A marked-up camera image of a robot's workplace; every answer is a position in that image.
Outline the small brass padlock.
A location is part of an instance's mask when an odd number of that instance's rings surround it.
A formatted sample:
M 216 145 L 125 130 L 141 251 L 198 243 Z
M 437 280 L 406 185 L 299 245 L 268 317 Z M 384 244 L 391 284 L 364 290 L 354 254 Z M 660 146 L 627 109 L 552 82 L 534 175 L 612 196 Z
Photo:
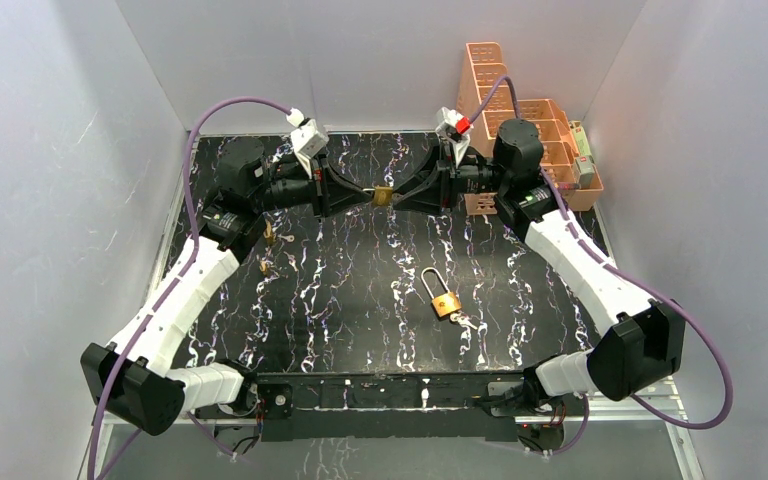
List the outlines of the small brass padlock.
M 259 261 L 259 270 L 260 272 L 265 276 L 268 277 L 271 275 L 271 272 L 273 270 L 272 263 L 268 260 L 260 260 Z
M 371 203 L 375 207 L 387 207 L 392 204 L 394 190 L 389 186 L 375 186 Z

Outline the medium brass padlock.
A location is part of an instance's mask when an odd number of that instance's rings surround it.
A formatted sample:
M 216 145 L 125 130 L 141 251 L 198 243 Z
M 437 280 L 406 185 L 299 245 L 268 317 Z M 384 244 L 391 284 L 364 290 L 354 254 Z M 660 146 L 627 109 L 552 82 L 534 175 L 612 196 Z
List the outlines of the medium brass padlock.
M 266 241 L 266 244 L 268 247 L 273 247 L 277 244 L 278 238 L 277 234 L 273 228 L 273 225 L 267 221 L 266 222 L 266 229 L 264 232 L 264 239 Z

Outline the large long-shackle brass padlock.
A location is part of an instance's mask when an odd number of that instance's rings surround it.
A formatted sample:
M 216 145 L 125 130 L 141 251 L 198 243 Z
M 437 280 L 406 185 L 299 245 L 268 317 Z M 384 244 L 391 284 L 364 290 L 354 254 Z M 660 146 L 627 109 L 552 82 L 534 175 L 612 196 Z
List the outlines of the large long-shackle brass padlock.
M 442 274 L 434 267 L 421 271 L 420 280 L 430 298 L 430 305 L 440 320 L 450 319 L 462 311 L 462 304 L 457 295 L 448 287 Z

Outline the keys of large padlock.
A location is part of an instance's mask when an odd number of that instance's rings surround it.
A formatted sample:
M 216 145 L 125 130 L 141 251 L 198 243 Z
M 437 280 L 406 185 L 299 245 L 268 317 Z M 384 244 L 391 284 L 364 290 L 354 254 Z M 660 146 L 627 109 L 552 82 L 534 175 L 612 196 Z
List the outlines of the keys of large padlock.
M 470 317 L 467 315 L 464 315 L 462 312 L 454 312 L 450 314 L 449 321 L 463 328 L 468 328 L 475 331 L 478 330 L 478 327 L 471 321 Z

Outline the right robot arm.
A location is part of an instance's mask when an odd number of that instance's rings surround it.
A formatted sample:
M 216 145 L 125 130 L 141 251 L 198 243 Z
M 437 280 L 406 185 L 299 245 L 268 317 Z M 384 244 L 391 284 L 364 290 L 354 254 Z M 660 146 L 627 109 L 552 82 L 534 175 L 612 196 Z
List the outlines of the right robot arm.
M 465 117 L 441 120 L 439 143 L 395 192 L 394 209 L 441 215 L 462 195 L 491 192 L 498 217 L 539 254 L 582 303 L 600 340 L 588 351 L 561 354 L 524 372 L 520 396 L 537 414 L 563 395 L 600 392 L 619 401 L 676 373 L 685 322 L 666 300 L 621 278 L 581 232 L 541 165 L 544 145 L 534 123 L 506 120 L 491 158 L 469 145 Z

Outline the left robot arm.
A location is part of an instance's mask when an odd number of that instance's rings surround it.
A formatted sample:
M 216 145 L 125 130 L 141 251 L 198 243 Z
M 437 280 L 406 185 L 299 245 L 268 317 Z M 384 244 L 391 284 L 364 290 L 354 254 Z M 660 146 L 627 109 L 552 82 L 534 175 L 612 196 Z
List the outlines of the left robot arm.
M 268 229 L 266 213 L 308 205 L 319 218 L 373 199 L 316 148 L 271 162 L 262 142 L 226 146 L 214 185 L 172 271 L 137 315 L 105 345 L 90 344 L 80 363 L 98 407 L 157 436 L 193 410 L 223 405 L 235 416 L 254 411 L 254 376 L 232 360 L 175 368 L 175 354 L 219 287 L 244 263 Z

